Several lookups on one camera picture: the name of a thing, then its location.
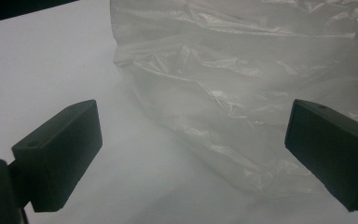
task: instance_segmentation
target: transparent plastic sheet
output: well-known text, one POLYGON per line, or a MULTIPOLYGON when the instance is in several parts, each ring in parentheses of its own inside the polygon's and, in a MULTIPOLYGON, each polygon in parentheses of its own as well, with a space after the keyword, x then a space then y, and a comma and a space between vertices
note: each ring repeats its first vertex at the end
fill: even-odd
POLYGON ((324 190, 284 147, 293 101, 358 121, 358 0, 111 0, 115 64, 232 185, 324 190))

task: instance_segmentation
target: clear plastic bag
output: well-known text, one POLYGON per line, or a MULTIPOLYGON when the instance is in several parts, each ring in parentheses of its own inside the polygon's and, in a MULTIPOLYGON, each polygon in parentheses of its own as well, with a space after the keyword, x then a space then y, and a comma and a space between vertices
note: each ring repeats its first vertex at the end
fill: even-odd
POLYGON ((358 0, 111 0, 123 77, 234 186, 324 190, 284 147, 293 101, 358 121, 358 0))

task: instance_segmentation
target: white surface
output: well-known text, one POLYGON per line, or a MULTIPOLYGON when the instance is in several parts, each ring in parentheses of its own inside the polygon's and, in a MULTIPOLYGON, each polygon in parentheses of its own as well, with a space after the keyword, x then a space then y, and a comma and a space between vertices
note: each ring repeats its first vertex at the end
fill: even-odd
POLYGON ((358 223, 328 193, 266 200, 232 188, 155 124, 121 82, 108 0, 0 21, 0 159, 64 107, 97 100, 103 148, 57 213, 30 223, 358 223))

